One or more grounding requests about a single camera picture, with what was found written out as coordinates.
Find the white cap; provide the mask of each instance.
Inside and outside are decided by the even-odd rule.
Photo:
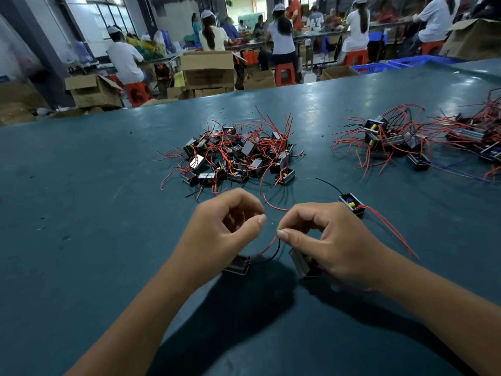
[[[200,13],[200,17],[202,17],[202,19],[210,17],[212,15],[214,15],[214,13],[212,13],[209,10],[204,10],[203,12]]]
[[[108,31],[108,34],[121,33],[120,29],[116,26],[108,26],[106,30]]]
[[[275,5],[275,7],[273,8],[273,11],[274,11],[274,12],[281,11],[281,10],[285,10],[285,5],[283,5],[283,4],[277,4],[277,5]]]
[[[369,0],[355,0],[353,3],[354,4],[365,4]]]

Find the red fabric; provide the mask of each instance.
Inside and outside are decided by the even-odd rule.
[[[292,14],[295,11],[297,11],[297,17],[296,20],[293,22],[292,26],[294,30],[301,30],[301,28],[303,27],[303,23],[301,22],[301,3],[299,2],[299,0],[292,1],[287,18],[292,19]]]

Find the blue plastic crate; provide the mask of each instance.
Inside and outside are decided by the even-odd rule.
[[[361,64],[359,66],[352,66],[351,68],[362,75],[375,74],[375,73],[381,73],[383,71],[390,71],[392,69],[398,69],[397,66],[392,66],[391,64],[384,62]]]
[[[391,61],[388,61],[388,63],[402,68],[402,66],[419,67],[430,61],[447,65],[464,62],[461,59],[449,58],[447,56],[421,55],[402,59],[392,59]]]

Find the white t-shirt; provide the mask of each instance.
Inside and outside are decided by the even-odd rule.
[[[294,46],[294,41],[292,40],[292,33],[290,36],[283,36],[279,33],[276,26],[276,21],[273,21],[268,26],[268,33],[272,35],[273,41],[273,54],[281,55],[281,54],[289,54],[293,51],[296,51],[296,47]]]
[[[449,13],[446,0],[433,0],[423,9],[419,19],[426,21],[426,28],[417,33],[421,42],[435,42],[445,39],[456,17],[457,10],[460,8],[460,0],[454,1],[452,14]]]
[[[346,18],[346,24],[350,26],[350,36],[343,42],[342,50],[344,52],[364,50],[369,43],[369,23],[371,21],[371,13],[367,11],[367,31],[362,33],[360,30],[360,13],[354,10]]]
[[[138,83],[144,80],[144,74],[134,60],[142,62],[143,56],[136,48],[125,42],[114,42],[108,47],[108,56],[117,69],[118,79],[123,84]]]
[[[313,12],[310,14],[306,26],[312,26],[313,29],[320,30],[322,28],[323,23],[324,23],[324,15],[320,12]]]
[[[211,26],[211,29],[214,32],[214,51],[225,51],[224,43],[229,40],[228,34],[226,34],[226,31],[222,27]],[[198,36],[200,37],[200,43],[204,51],[210,51],[211,48],[207,43],[207,39],[205,39],[204,30],[199,31]]]

